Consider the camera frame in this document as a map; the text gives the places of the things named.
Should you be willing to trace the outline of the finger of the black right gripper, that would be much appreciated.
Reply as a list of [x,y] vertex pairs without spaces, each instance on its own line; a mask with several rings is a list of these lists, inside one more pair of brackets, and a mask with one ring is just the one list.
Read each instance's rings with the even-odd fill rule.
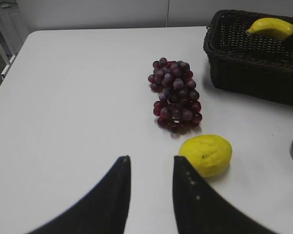
[[173,207],[180,234],[271,234],[223,199],[184,156],[174,157]]

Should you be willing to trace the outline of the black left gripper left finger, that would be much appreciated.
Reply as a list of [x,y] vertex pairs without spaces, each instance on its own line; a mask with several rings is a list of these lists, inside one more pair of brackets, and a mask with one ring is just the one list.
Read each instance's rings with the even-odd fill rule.
[[131,197],[131,161],[119,157],[99,183],[32,234],[123,234]]

